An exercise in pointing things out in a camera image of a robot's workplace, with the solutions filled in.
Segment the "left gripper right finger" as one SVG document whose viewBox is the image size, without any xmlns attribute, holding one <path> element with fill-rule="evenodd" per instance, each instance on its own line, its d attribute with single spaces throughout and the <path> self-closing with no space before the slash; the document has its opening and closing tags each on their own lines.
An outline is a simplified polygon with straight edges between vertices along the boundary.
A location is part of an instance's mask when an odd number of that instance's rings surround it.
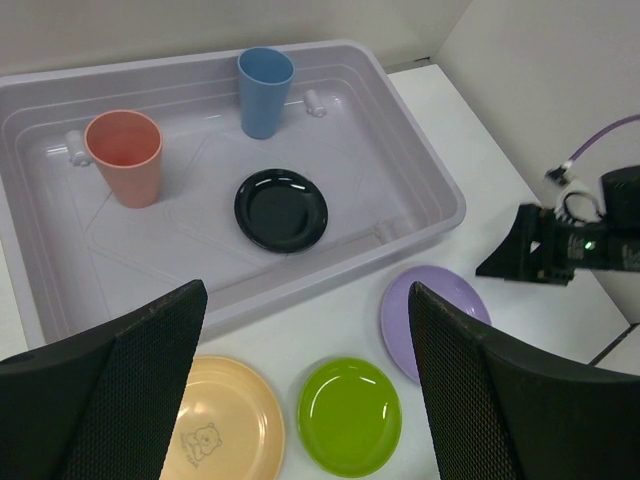
<svg viewBox="0 0 640 480">
<path fill-rule="evenodd" d="M 419 282 L 408 310 L 440 478 L 638 478 L 638 376 L 533 347 Z"/>
</svg>

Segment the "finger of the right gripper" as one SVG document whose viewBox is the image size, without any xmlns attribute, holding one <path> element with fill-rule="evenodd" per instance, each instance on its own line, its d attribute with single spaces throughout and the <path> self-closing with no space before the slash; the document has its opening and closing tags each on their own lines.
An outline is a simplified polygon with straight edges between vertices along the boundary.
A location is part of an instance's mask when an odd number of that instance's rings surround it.
<svg viewBox="0 0 640 480">
<path fill-rule="evenodd" d="M 536 238 L 540 207 L 522 204 L 514 223 L 499 246 L 476 268 L 480 277 L 533 281 L 531 245 Z"/>
</svg>

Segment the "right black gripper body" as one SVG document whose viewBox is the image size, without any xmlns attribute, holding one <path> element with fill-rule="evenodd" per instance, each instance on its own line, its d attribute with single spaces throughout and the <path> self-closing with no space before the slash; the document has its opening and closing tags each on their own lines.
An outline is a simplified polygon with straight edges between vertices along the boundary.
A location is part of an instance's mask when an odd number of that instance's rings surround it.
<svg viewBox="0 0 640 480">
<path fill-rule="evenodd" d="M 566 286 L 576 269 L 608 267 L 608 228 L 603 221 L 569 224 L 551 209 L 522 204 L 517 224 L 518 281 Z"/>
</svg>

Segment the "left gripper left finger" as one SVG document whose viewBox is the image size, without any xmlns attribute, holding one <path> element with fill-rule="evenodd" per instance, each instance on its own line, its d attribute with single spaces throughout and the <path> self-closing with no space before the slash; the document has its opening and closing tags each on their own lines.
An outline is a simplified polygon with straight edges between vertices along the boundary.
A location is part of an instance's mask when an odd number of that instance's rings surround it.
<svg viewBox="0 0 640 480">
<path fill-rule="evenodd" d="M 159 478 L 207 298 L 193 280 L 2 360 L 2 478 Z"/>
</svg>

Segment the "purple plastic plate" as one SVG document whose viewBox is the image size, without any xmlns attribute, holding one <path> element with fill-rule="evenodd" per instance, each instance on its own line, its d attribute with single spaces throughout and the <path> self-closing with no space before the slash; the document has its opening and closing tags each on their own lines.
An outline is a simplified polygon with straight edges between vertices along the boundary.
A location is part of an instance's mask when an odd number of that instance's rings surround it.
<svg viewBox="0 0 640 480">
<path fill-rule="evenodd" d="M 420 383 L 409 325 L 408 298 L 412 284 L 420 282 L 471 317 L 491 324 L 489 312 L 476 290 L 456 273 L 435 265 L 419 265 L 397 275 L 386 288 L 380 306 L 381 334 L 398 368 Z"/>
</svg>

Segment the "orange plastic plate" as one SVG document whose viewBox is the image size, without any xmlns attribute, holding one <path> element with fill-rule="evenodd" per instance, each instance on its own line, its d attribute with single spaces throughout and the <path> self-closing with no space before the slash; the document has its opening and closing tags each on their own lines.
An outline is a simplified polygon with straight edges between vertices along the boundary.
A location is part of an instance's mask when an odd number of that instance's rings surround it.
<svg viewBox="0 0 640 480">
<path fill-rule="evenodd" d="M 286 444 L 280 403 L 245 364 L 194 358 L 162 479 L 276 479 Z"/>
</svg>

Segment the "green plastic plate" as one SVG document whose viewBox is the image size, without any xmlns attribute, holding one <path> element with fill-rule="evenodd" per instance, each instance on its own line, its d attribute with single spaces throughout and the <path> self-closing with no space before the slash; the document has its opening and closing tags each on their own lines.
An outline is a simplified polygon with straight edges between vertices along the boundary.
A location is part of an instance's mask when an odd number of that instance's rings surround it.
<svg viewBox="0 0 640 480">
<path fill-rule="evenodd" d="M 393 383 L 372 363 L 353 357 L 327 361 L 309 375 L 298 396 L 296 420 L 309 456 L 346 478 L 384 466 L 403 424 Z"/>
</svg>

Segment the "black small plate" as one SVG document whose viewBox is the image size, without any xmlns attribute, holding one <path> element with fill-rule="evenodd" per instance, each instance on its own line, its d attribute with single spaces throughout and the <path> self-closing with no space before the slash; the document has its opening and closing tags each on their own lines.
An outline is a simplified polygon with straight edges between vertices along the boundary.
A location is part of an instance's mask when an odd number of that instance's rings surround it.
<svg viewBox="0 0 640 480">
<path fill-rule="evenodd" d="M 236 192 L 234 214 L 242 233 L 277 254 L 302 252 L 324 235 L 329 209 L 319 188 L 287 169 L 266 169 L 246 178 Z"/>
</svg>

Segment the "pink plastic cup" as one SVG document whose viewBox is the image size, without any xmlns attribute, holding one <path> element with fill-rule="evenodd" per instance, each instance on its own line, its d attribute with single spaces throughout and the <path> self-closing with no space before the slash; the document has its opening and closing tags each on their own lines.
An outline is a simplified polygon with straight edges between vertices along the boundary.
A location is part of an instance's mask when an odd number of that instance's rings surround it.
<svg viewBox="0 0 640 480">
<path fill-rule="evenodd" d="M 133 110 L 104 112 L 87 125 L 84 143 L 121 205 L 139 209 L 156 201 L 163 135 L 150 117 Z"/>
</svg>

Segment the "blue plastic cup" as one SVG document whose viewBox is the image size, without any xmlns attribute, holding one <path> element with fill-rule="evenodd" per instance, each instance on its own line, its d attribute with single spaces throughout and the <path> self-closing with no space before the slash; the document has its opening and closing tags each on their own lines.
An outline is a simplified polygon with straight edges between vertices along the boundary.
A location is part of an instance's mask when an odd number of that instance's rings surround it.
<svg viewBox="0 0 640 480">
<path fill-rule="evenodd" d="M 241 127 L 264 140 L 277 131 L 295 74 L 293 61 L 269 47 L 245 50 L 237 58 Z"/>
</svg>

